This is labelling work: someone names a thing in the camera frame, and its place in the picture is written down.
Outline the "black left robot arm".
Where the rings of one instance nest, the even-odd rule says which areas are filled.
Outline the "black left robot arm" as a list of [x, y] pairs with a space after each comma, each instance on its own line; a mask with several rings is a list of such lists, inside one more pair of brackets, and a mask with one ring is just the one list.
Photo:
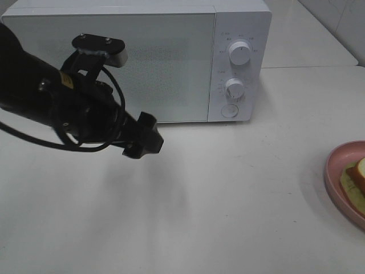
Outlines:
[[24, 51], [15, 34], [1, 26], [1, 109], [51, 127], [60, 143], [42, 140], [6, 124], [1, 130], [43, 147], [72, 152], [97, 152], [108, 146], [140, 159], [163, 146], [156, 118], [142, 112], [135, 119], [126, 112], [115, 78], [98, 80], [109, 67], [127, 61], [125, 43], [92, 34], [72, 40], [74, 52], [55, 68]]

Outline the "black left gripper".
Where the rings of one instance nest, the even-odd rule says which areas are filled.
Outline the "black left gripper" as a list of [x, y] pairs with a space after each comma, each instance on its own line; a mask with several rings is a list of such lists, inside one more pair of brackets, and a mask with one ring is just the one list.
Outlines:
[[141, 159], [160, 152], [164, 139], [157, 119], [141, 112], [134, 123], [103, 57], [73, 53], [59, 70], [36, 62], [36, 120], [63, 144], [126, 144], [132, 138], [123, 156]]

